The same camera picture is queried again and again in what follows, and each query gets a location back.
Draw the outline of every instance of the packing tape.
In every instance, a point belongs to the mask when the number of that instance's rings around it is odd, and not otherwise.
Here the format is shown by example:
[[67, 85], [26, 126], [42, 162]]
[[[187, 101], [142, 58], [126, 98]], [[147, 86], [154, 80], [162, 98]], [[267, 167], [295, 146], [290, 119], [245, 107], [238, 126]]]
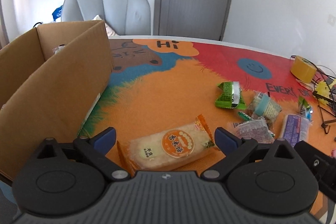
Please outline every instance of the packing tape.
[[307, 59], [304, 59], [301, 56], [296, 56], [294, 63], [291, 68], [291, 73], [301, 80], [304, 83], [309, 84], [314, 75], [316, 74], [317, 68], [309, 62]]

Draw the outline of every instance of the wall socket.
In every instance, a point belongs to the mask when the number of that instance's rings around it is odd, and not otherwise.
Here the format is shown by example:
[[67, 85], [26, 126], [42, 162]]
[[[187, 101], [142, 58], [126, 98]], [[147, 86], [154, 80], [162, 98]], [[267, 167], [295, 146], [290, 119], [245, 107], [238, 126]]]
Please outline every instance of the wall socket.
[[335, 26], [335, 23], [336, 23], [336, 17], [334, 17], [333, 15], [329, 14], [328, 16], [328, 23], [331, 25], [331, 26]]

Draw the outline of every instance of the blue smiley face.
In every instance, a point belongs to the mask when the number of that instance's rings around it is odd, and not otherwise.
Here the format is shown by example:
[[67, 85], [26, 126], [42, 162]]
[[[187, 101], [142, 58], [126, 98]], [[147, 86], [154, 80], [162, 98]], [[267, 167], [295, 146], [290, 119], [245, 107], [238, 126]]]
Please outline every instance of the blue smiley face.
[[241, 58], [238, 60], [238, 66], [244, 70], [244, 72], [248, 73], [259, 79], [271, 79], [272, 73], [266, 68], [263, 64], [259, 63], [258, 61], [248, 59], [248, 58]]

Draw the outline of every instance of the chair backrest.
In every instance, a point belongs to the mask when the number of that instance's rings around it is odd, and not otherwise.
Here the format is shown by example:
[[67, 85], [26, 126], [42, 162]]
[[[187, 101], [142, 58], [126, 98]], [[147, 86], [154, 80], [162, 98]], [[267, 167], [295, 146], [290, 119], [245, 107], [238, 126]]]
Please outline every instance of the chair backrest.
[[65, 0], [62, 21], [92, 20], [100, 15], [118, 35], [150, 35], [148, 0]]

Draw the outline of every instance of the cardboard box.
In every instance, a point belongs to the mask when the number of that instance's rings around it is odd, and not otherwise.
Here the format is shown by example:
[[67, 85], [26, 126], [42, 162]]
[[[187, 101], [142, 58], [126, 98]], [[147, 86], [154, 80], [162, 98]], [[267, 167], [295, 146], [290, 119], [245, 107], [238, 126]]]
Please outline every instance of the cardboard box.
[[40, 25], [0, 50], [0, 68], [0, 173], [13, 180], [44, 138], [72, 142], [106, 88], [113, 65], [105, 24]]

